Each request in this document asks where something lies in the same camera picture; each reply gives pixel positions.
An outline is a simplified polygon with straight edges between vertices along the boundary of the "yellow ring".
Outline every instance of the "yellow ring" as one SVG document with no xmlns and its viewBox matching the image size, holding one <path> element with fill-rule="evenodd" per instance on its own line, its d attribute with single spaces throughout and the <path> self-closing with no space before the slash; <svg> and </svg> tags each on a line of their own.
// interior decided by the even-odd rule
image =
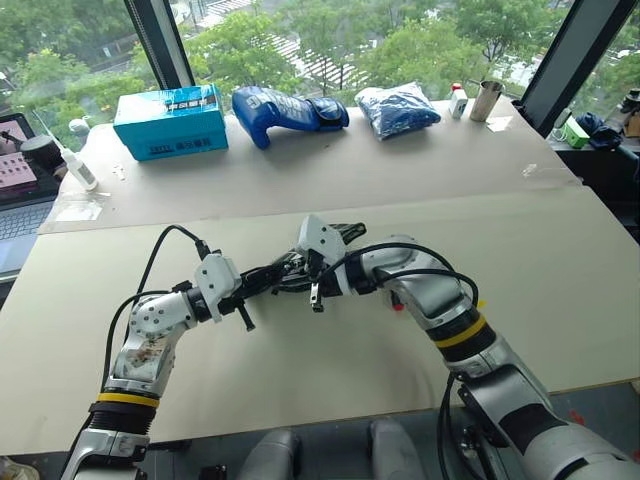
<svg viewBox="0 0 640 480">
<path fill-rule="evenodd" d="M 140 395 L 130 395 L 128 393 L 101 393 L 98 395 L 99 402 L 121 402 L 121 403 L 136 403 L 138 405 L 145 405 L 147 407 L 158 408 L 160 400 L 155 398 L 142 397 Z"/>
<path fill-rule="evenodd" d="M 449 338 L 446 338 L 444 340 L 439 340 L 439 341 L 434 342 L 434 343 L 436 344 L 436 347 L 438 347 L 438 348 L 453 347 L 454 345 L 462 343 L 465 340 L 473 337 L 486 324 L 487 324 L 486 318 L 484 318 L 484 315 L 480 315 L 480 318 L 478 319 L 478 321 L 476 323 L 474 323 L 473 325 L 471 325 L 466 330 L 464 330 L 463 332 L 460 332 L 459 334 L 454 335 L 453 337 L 449 337 Z"/>
</svg>

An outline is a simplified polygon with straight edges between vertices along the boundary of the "boxing glove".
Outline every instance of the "boxing glove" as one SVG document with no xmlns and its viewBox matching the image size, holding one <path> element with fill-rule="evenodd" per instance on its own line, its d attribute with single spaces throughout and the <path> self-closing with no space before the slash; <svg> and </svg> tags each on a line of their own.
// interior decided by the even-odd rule
<svg viewBox="0 0 640 480">
<path fill-rule="evenodd" d="M 349 125 L 347 109 L 332 98 L 301 100 L 270 88 L 243 87 L 233 92 L 231 104 L 242 128 L 262 149 L 271 143 L 267 136 L 270 127 L 321 131 Z"/>
</svg>

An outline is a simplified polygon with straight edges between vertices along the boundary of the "metal cup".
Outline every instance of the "metal cup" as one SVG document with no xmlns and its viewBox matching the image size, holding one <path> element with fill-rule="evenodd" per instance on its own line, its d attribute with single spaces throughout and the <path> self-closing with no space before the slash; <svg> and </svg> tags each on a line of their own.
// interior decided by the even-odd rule
<svg viewBox="0 0 640 480">
<path fill-rule="evenodd" d="M 473 108 L 469 118 L 476 122 L 484 122 L 496 102 L 504 92 L 504 85 L 500 82 L 487 81 L 480 83 L 480 90 L 475 102 L 473 102 Z"/>
</svg>

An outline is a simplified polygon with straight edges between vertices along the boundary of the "black cable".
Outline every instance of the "black cable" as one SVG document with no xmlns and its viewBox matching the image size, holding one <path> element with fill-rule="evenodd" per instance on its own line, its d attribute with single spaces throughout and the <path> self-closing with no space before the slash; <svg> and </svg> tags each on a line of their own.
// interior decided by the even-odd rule
<svg viewBox="0 0 640 480">
<path fill-rule="evenodd" d="M 450 480 L 449 472 L 447 470 L 447 462 L 444 458 L 444 420 L 446 414 L 446 407 L 448 398 L 451 395 L 451 388 L 455 377 L 453 374 L 449 375 L 447 379 L 447 387 L 444 390 L 442 396 L 442 402 L 440 402 L 440 411 L 438 412 L 438 426 L 436 428 L 436 446 L 438 448 L 438 464 L 440 465 L 440 472 L 442 473 L 442 480 Z"/>
<path fill-rule="evenodd" d="M 449 374 L 449 380 L 451 380 L 452 378 L 454 378 L 453 373 Z M 453 450 L 456 452 L 456 455 L 458 457 L 458 460 L 460 461 L 460 463 L 462 463 L 462 466 L 465 468 L 465 470 L 469 473 L 469 475 L 471 475 L 475 480 L 485 480 L 481 475 L 479 475 L 475 469 L 473 468 L 473 466 L 471 465 L 471 462 L 469 462 L 469 459 L 464 455 L 464 452 L 462 451 L 462 447 L 460 446 L 460 444 L 458 442 L 456 442 L 454 436 L 453 436 L 453 425 L 451 422 L 451 389 L 449 389 L 449 392 L 447 394 L 447 398 L 443 398 L 442 399 L 443 402 L 445 403 L 445 412 L 444 412 L 444 416 L 445 416 L 445 427 L 448 430 L 448 437 L 449 437 L 449 443 L 451 444 L 451 448 L 453 448 Z"/>
<path fill-rule="evenodd" d="M 151 267 L 153 267 L 153 262 L 155 262 L 155 260 L 156 260 L 156 256 L 158 255 L 158 251 L 160 250 L 160 247 L 162 246 L 162 242 L 164 242 L 164 239 L 169 234 L 169 232 L 171 232 L 172 230 L 177 230 L 178 232 L 186 235 L 191 240 L 193 240 L 196 243 L 196 248 L 198 248 L 198 253 L 200 253 L 199 245 L 204 244 L 204 242 L 202 240 L 200 240 L 200 238 L 198 238 L 197 235 L 194 235 L 189 230 L 184 228 L 182 225 L 169 225 L 169 226 L 167 226 L 160 233 L 160 235 L 158 236 L 158 239 L 156 240 L 156 244 L 153 246 L 153 250 L 151 250 L 151 255 L 149 255 L 149 260 L 147 260 L 147 266 L 144 268 L 144 272 L 142 273 L 142 278 L 140 278 L 140 283 L 138 284 L 138 289 L 136 290 L 136 293 L 140 293 L 140 292 L 142 292 L 142 290 L 144 290 L 144 286 L 147 284 L 147 280 L 149 278 L 149 273 L 151 273 Z M 127 330 L 125 332 L 124 338 L 127 338 L 128 335 L 129 335 L 129 325 L 127 324 Z"/>
<path fill-rule="evenodd" d="M 301 283 L 300 285 L 278 285 L 276 287 L 277 292 L 285 293 L 302 293 L 311 290 L 310 283 Z"/>
<path fill-rule="evenodd" d="M 430 248 L 423 247 L 422 245 L 416 245 L 415 243 L 385 242 L 385 243 L 378 243 L 376 245 L 369 245 L 368 247 L 363 247 L 363 248 L 359 248 L 357 250 L 350 251 L 344 257 L 342 257 L 340 260 L 338 260 L 336 263 L 334 263 L 329 268 L 324 270 L 316 278 L 313 278 L 311 280 L 313 282 L 320 283 L 320 281 L 322 281 L 328 275 L 332 274 L 338 267 L 340 267 L 341 265 L 344 265 L 344 263 L 346 263 L 347 261 L 351 260 L 352 258 L 358 257 L 360 255 L 364 255 L 365 253 L 375 252 L 376 250 L 382 250 L 382 249 L 385 249 L 385 248 L 406 248 L 406 249 L 409 249 L 409 250 L 417 250 L 419 252 L 424 252 L 424 253 L 427 253 L 427 254 L 431 255 L 432 257 L 436 258 L 437 260 L 439 260 L 440 263 L 442 263 L 445 267 L 447 267 L 448 270 L 451 270 L 451 271 L 454 270 L 454 268 L 451 266 L 451 264 L 449 263 L 449 261 L 446 258 L 444 258 L 442 255 L 440 255 L 438 252 L 436 252 L 434 250 L 431 250 Z"/>
<path fill-rule="evenodd" d="M 463 275 L 462 273 L 458 273 L 450 270 L 442 270 L 438 268 L 415 268 L 413 270 L 402 270 L 400 272 L 391 273 L 380 278 L 377 281 L 376 286 L 381 286 L 384 282 L 388 282 L 389 280 L 393 280 L 394 278 L 406 277 L 408 275 L 442 275 L 444 277 L 452 277 L 457 280 L 463 281 L 464 283 L 469 285 L 469 288 L 471 288 L 471 295 L 472 295 L 471 301 L 473 302 L 473 306 L 474 307 L 478 306 L 479 292 L 478 292 L 478 285 L 476 284 L 476 282 L 474 282 L 471 278 L 467 277 L 466 275 Z"/>
<path fill-rule="evenodd" d="M 122 302 L 122 304 L 118 307 L 118 310 L 116 310 L 116 313 L 113 316 L 113 319 L 111 320 L 111 324 L 109 325 L 109 333 L 107 334 L 107 345 L 104 352 L 104 367 L 102 370 L 102 383 L 100 384 L 101 391 L 104 388 L 104 385 L 107 383 L 107 378 L 109 378 L 109 367 L 111 366 L 111 347 L 113 345 L 113 334 L 115 333 L 116 325 L 118 324 L 118 319 L 120 318 L 120 315 L 122 315 L 122 312 L 124 311 L 124 309 L 127 308 L 127 305 L 129 305 L 131 302 L 134 302 L 135 300 L 138 300 L 140 297 L 144 297 L 147 295 L 164 295 L 167 293 L 170 293 L 170 292 L 167 290 L 149 290 L 147 292 L 139 292 L 139 293 L 136 293 L 135 295 L 131 295 L 124 302 Z"/>
</svg>

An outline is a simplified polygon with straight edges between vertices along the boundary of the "cardboard surface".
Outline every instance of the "cardboard surface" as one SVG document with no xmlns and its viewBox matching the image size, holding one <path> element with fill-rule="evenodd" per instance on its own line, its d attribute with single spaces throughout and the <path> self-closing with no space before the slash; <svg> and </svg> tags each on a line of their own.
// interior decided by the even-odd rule
<svg viewBox="0 0 640 480">
<path fill-rule="evenodd" d="M 584 187 L 344 209 L 366 223 L 356 246 L 413 235 L 479 285 L 483 312 L 550 391 L 640 376 L 637 245 Z M 187 224 L 239 270 L 296 240 L 303 214 Z M 41 235 L 0 312 L 0 454 L 65 450 L 95 400 L 108 324 L 135 291 L 161 226 Z M 192 243 L 167 237 L 149 287 L 193 278 Z M 248 302 L 189 331 L 152 441 L 436 407 L 437 349 L 382 296 L 305 294 Z M 124 321 L 119 330 L 122 338 Z"/>
<path fill-rule="evenodd" d="M 94 128 L 82 159 L 99 180 L 88 196 L 107 193 L 95 221 L 46 223 L 41 233 L 203 218 L 274 215 L 368 207 L 465 195 L 519 192 L 576 184 L 549 144 L 501 98 L 492 117 L 511 116 L 505 131 L 454 120 L 434 102 L 440 123 L 376 140 L 359 109 L 348 128 L 298 132 L 271 128 L 258 149 L 235 117 L 225 117 L 229 150 L 135 161 L 110 125 Z M 71 176 L 61 187 L 80 192 Z"/>
</svg>

